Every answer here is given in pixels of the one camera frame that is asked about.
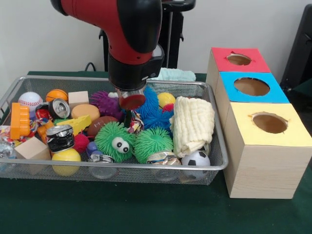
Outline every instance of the folded cloth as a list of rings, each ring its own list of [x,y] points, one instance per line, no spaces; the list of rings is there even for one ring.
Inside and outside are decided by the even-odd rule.
[[[182,71],[180,69],[161,68],[158,77],[152,80],[172,80],[172,81],[195,81],[196,76],[192,71]]]
[[[178,97],[170,123],[174,135],[174,153],[184,157],[212,141],[215,112],[210,102]]]

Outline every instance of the green fuzzy ball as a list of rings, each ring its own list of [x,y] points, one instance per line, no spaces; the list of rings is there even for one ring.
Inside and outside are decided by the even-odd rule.
[[[64,121],[67,121],[69,119],[67,118],[57,118],[53,121],[54,125],[57,125],[58,123],[61,123],[61,122],[64,122]]]
[[[146,163],[148,157],[160,151],[172,151],[174,144],[169,132],[162,128],[142,131],[135,141],[135,156],[139,163]]]
[[[116,137],[122,138],[123,141],[126,141],[129,144],[130,147],[126,153],[120,153],[117,150],[117,146],[113,147],[114,143],[117,144],[120,142],[114,141]],[[95,138],[95,143],[99,151],[112,157],[115,162],[122,162],[131,158],[134,140],[135,135],[128,133],[127,129],[124,128],[123,123],[109,122],[98,132]]]

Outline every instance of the circular hole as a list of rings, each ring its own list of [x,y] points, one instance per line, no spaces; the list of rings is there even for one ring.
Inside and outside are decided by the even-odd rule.
[[[256,78],[243,77],[234,82],[236,89],[250,96],[264,96],[270,91],[266,82]]]
[[[238,66],[246,66],[252,62],[252,60],[249,57],[245,55],[234,54],[234,53],[227,56],[227,59],[230,63],[238,65]]]
[[[270,113],[260,113],[253,117],[253,122],[258,128],[267,133],[282,133],[287,129],[287,121]]]

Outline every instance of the toy block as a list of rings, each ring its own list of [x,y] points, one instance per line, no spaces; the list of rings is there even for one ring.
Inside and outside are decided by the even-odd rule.
[[[30,134],[29,107],[12,103],[10,138],[18,140]]]
[[[70,119],[67,121],[57,123],[57,126],[69,124],[70,126],[73,127],[74,136],[76,136],[81,131],[83,131],[86,127],[89,127],[91,123],[92,123],[91,117],[89,115],[86,115],[86,116],[81,116],[78,118],[74,118],[74,119]]]
[[[71,110],[77,105],[89,104],[88,91],[68,93],[68,104]]]
[[[211,48],[206,83],[215,94],[220,72],[270,73],[265,60],[256,48]]]
[[[231,198],[293,197],[312,138],[291,104],[231,102],[224,134]]]
[[[19,159],[51,160],[49,148],[37,138],[33,137],[15,148]],[[48,165],[29,164],[29,173],[37,174]]]
[[[220,72],[215,92],[224,130],[230,102],[289,103],[271,73]]]
[[[52,128],[54,127],[54,124],[52,123],[52,121],[48,121],[45,125],[43,126],[40,126],[38,127],[37,129],[37,133],[39,134],[39,136],[41,137],[41,140],[44,144],[47,143],[47,134],[46,134],[46,131],[49,129],[49,128]]]

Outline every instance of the metal basket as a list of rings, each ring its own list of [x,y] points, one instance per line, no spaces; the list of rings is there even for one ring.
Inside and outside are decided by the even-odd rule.
[[[86,161],[86,154],[82,154],[82,162],[0,159],[0,177],[209,185],[218,171],[224,169],[228,164],[226,146],[212,89],[203,82],[149,81],[148,85],[157,93],[166,91],[175,97],[202,98],[211,102],[216,113],[215,129],[209,155],[211,166],[138,164],[134,157],[124,163],[91,163]],[[38,93],[41,97],[45,97],[52,89],[63,89],[67,92],[87,90],[90,94],[103,90],[107,92],[114,91],[114,87],[106,78],[22,77],[15,80],[0,101],[1,124],[10,125],[11,104],[17,102],[23,93],[32,91]],[[77,172],[72,176],[60,176],[53,170],[53,167],[56,166],[61,167],[64,171],[77,170]],[[32,175],[29,167],[41,167],[41,170]]]

